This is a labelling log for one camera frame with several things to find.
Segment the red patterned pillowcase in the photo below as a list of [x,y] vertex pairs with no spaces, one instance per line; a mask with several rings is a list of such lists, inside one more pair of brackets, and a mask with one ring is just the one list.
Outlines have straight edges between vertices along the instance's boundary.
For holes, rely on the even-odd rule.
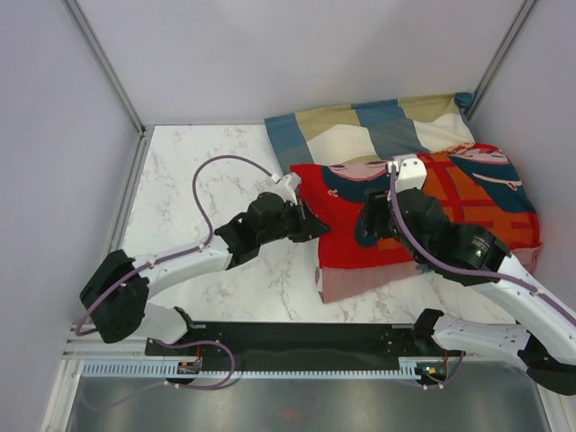
[[[510,251],[534,270],[540,223],[509,158],[477,143],[418,153],[427,171],[421,187],[398,189],[409,232],[441,261],[496,271]],[[319,238],[317,280],[325,303],[339,302],[424,271],[425,261],[395,229],[385,160],[323,166],[298,164],[300,196],[329,227]]]

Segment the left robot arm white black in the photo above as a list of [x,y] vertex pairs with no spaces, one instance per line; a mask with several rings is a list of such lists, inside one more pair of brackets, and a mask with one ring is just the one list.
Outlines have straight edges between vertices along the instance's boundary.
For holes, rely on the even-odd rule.
[[244,212],[215,229],[204,242],[177,247],[164,255],[130,257],[109,253],[79,295],[88,318],[106,344],[140,333],[159,339],[178,355],[192,352],[196,332],[177,308],[150,298],[201,275],[228,271],[256,258],[260,248],[289,239],[304,243],[329,233],[306,202],[261,193]]

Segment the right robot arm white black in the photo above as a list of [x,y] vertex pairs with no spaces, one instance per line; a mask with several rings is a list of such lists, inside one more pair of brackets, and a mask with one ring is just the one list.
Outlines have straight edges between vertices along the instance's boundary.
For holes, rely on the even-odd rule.
[[482,324],[425,309],[410,331],[417,352],[457,351],[500,360],[551,392],[574,395],[574,310],[488,229],[450,221],[439,200],[417,188],[368,190],[359,225],[368,237],[399,241],[418,264],[490,299],[514,319],[508,325]]

